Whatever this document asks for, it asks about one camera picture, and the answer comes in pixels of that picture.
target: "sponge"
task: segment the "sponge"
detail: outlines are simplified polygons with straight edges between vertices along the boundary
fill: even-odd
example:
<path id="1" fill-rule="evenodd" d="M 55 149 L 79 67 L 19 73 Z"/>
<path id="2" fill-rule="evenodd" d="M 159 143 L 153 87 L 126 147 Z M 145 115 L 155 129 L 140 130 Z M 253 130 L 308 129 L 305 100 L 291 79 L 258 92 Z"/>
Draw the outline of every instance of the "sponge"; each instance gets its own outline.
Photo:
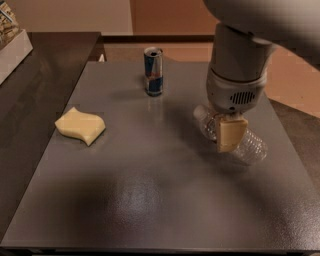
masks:
<path id="1" fill-rule="evenodd" d="M 55 125 L 62 135 L 83 140 L 87 146 L 90 146 L 106 128 L 101 117 L 82 113 L 75 107 L 58 119 Z"/>

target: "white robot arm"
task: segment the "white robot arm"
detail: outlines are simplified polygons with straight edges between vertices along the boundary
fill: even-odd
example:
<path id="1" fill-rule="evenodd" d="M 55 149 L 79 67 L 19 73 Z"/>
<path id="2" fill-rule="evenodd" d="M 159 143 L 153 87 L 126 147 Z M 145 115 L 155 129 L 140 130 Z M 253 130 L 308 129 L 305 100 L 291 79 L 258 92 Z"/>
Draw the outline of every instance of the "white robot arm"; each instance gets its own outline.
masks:
<path id="1" fill-rule="evenodd" d="M 221 23 L 209 65 L 208 99 L 219 113 L 253 108 L 276 45 L 320 70 L 319 0 L 204 0 Z"/>

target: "energy drink can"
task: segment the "energy drink can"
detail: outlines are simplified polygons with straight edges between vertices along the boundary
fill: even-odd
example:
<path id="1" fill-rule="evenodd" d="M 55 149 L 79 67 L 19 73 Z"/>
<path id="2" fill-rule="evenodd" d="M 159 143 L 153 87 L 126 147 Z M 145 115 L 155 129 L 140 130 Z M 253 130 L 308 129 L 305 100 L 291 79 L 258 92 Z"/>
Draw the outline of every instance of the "energy drink can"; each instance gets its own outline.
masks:
<path id="1" fill-rule="evenodd" d="M 144 50 L 146 93 L 156 97 L 162 94 L 162 49 L 149 47 Z"/>

